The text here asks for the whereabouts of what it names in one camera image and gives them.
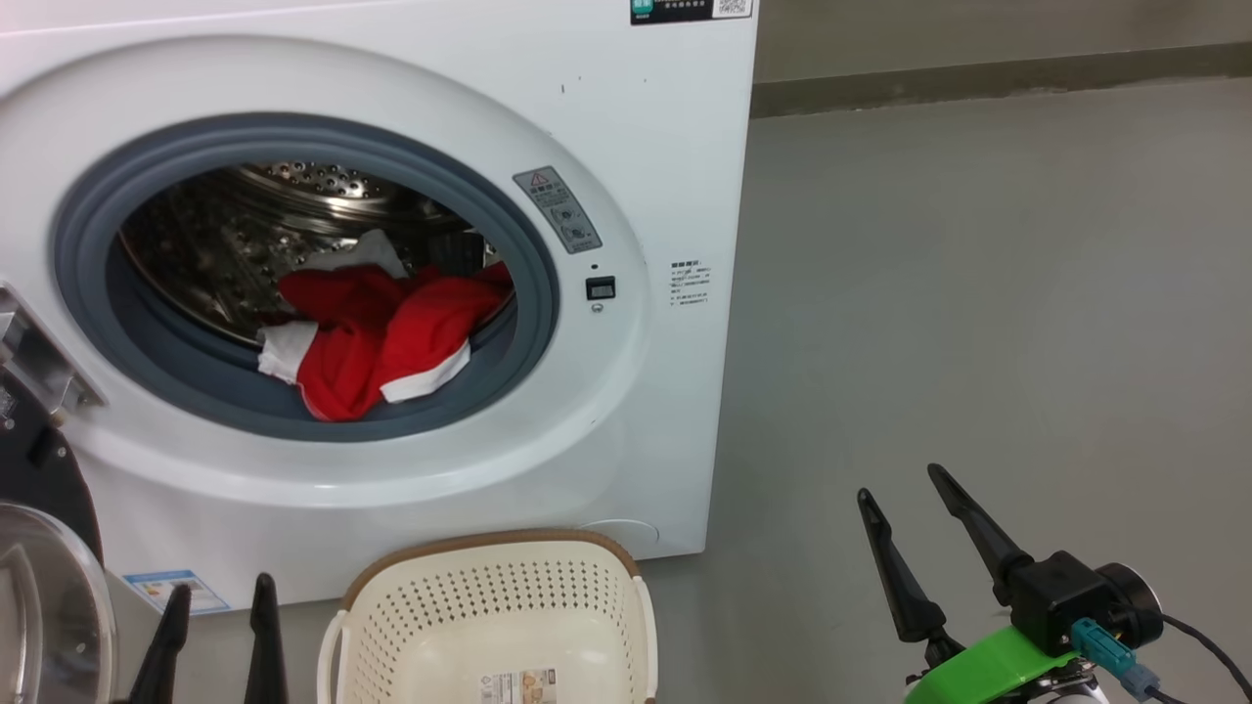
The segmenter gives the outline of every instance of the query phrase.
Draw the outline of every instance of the washing machine door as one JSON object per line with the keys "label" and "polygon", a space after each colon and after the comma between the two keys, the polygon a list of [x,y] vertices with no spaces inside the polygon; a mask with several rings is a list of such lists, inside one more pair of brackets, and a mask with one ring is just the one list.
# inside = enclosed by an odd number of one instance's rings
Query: washing machine door
{"label": "washing machine door", "polygon": [[0,696],[106,701],[115,648],[95,511],[74,453],[39,393],[0,368]]}

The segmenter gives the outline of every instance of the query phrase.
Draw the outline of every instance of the baseboard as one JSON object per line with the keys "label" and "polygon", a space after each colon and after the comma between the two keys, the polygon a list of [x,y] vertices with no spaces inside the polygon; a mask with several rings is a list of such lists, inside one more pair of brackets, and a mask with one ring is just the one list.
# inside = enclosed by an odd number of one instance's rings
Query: baseboard
{"label": "baseboard", "polygon": [[1252,41],[761,83],[752,118],[1252,76]]}

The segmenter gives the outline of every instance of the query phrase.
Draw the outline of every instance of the warning label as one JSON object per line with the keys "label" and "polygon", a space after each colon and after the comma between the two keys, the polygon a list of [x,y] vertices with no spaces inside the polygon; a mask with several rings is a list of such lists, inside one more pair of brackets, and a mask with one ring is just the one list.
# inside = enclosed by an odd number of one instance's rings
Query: warning label
{"label": "warning label", "polygon": [[583,212],[578,199],[573,197],[565,180],[552,167],[520,173],[513,180],[526,192],[548,224],[556,230],[570,254],[588,252],[603,247],[600,233],[591,224],[591,218]]}
{"label": "warning label", "polygon": [[709,302],[712,267],[700,259],[670,263],[670,307]]}

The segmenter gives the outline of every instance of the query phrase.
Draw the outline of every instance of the basket handle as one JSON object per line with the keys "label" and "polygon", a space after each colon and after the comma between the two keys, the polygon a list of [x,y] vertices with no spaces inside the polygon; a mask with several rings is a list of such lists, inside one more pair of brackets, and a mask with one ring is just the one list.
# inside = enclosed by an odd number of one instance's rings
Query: basket handle
{"label": "basket handle", "polygon": [[660,669],[660,658],[656,651],[656,613],[652,611],[652,595],[644,584],[644,577],[635,577],[635,589],[639,590],[639,600],[644,605],[644,633],[647,634],[647,701],[656,699],[656,671]]}
{"label": "basket handle", "polygon": [[[339,634],[343,633],[343,620],[348,618],[348,613],[339,610],[338,614],[331,619],[331,625],[326,628],[326,635],[322,636],[322,650],[318,653],[317,658],[317,701],[318,704],[334,704],[336,701],[343,700],[343,678],[339,676],[339,690],[331,696],[331,668],[334,666],[332,661],[334,659],[334,644],[339,641]],[[347,635],[344,636],[344,648],[341,649],[341,660],[347,654]]]}

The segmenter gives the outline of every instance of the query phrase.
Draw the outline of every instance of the white fabric trim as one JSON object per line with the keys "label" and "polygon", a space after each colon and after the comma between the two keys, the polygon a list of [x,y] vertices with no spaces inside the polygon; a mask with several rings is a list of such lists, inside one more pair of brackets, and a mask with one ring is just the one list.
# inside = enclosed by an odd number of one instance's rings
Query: white fabric trim
{"label": "white fabric trim", "polygon": [[399,261],[399,254],[392,247],[387,233],[381,229],[372,229],[362,234],[352,249],[339,252],[314,252],[308,256],[302,269],[321,269],[333,272],[344,267],[359,267],[362,264],[378,264],[392,278],[408,278],[404,263]]}
{"label": "white fabric trim", "polygon": [[310,416],[313,416],[314,418],[317,418],[319,421],[327,422],[327,423],[334,422],[334,421],[332,421],[329,418],[329,416],[327,416],[322,411],[317,410],[317,406],[314,406],[313,402],[309,401],[309,395],[304,392],[304,387],[303,386],[295,385],[295,388],[300,390],[300,401],[304,402],[304,407],[309,410],[309,415]]}
{"label": "white fabric trim", "polygon": [[438,391],[441,386],[452,381],[468,363],[470,341],[467,339],[459,349],[453,352],[447,360],[439,362],[438,366],[384,383],[382,386],[383,398],[388,403],[399,403],[401,401],[408,401],[418,396],[429,396]]}
{"label": "white fabric trim", "polygon": [[257,339],[265,346],[260,351],[257,370],[287,383],[295,383],[300,362],[313,346],[314,337],[317,337],[317,323],[310,321],[260,328]]}

